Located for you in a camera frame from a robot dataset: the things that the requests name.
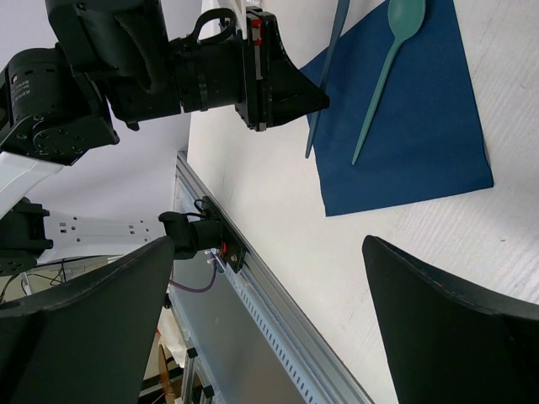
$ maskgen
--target plastic spoon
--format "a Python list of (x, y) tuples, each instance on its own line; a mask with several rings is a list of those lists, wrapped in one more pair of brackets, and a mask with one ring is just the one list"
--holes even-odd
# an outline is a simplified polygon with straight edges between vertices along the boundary
[(387, 19), (389, 27), (393, 32), (395, 40), (387, 53), (386, 61), (378, 78), (378, 83), (372, 95), (371, 104), (367, 110), (363, 127), (361, 128), (360, 138), (355, 146), (354, 158), (352, 164), (355, 164), (357, 157), (360, 156), (361, 148), (365, 143), (365, 138), (371, 127), (372, 118), (376, 112), (378, 101), (386, 84), (387, 74), (391, 69), (393, 59), (397, 55), (398, 50), (404, 41), (409, 40), (417, 34), (423, 24), (425, 10), (425, 0), (389, 0), (389, 9), (387, 11)]
[[(348, 14), (348, 8), (350, 7), (350, 0), (339, 0), (337, 3), (337, 11), (335, 12), (334, 27), (331, 30), (331, 38), (329, 40), (328, 54), (326, 55), (326, 61), (323, 65), (322, 81), (320, 88), (326, 91), (328, 86), (329, 68), (331, 67), (331, 60), (334, 57), (335, 46), (343, 32), (344, 21)], [(322, 111), (312, 114), (311, 127), (309, 128), (309, 137), (307, 138), (307, 148), (305, 149), (305, 158), (309, 158), (312, 149), (312, 143), (314, 142), (314, 135), (317, 131), (318, 120), (320, 119), (320, 113)]]

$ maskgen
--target metal profile rail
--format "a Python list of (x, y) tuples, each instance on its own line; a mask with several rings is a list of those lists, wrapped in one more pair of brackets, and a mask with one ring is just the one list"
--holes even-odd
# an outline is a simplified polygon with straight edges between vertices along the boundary
[(190, 196), (212, 198), (248, 247), (243, 270), (234, 274), (225, 268), (225, 273), (305, 401), (371, 404), (365, 390), (200, 181), (185, 154), (178, 154), (176, 168)]

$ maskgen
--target blue napkin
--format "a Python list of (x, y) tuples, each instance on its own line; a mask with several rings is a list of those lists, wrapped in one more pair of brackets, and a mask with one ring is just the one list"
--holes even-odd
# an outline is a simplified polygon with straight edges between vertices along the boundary
[[(351, 164), (393, 35), (384, 2), (337, 44), (314, 141), (326, 215), (404, 205), (494, 186), (452, 0), (427, 0), (423, 27), (387, 78)], [(326, 51), (302, 68), (314, 82)]]

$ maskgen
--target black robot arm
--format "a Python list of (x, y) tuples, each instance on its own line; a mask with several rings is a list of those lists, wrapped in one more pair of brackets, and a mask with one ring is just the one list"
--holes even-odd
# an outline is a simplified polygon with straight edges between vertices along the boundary
[[(59, 40), (18, 53), (0, 74), (0, 150), (64, 165), (119, 141), (114, 115), (133, 130), (164, 116), (235, 105), (265, 130), (327, 108), (327, 95), (284, 51), (276, 18), (247, 11), (247, 39), (225, 8), (168, 40), (156, 0), (45, 0)], [(221, 33), (199, 40), (218, 20)]]

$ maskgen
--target white table surface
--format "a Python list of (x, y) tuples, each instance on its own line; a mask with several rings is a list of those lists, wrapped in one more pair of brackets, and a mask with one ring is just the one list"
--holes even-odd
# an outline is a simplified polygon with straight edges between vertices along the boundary
[[(328, 45), (337, 0), (264, 0), (291, 59)], [(346, 29), (380, 4), (352, 0)], [(259, 134), (233, 108), (194, 114), (189, 163), (378, 403), (397, 397), (360, 252), (367, 234), (539, 303), (539, 2), (455, 0), (495, 188), (326, 218), (307, 120)]]

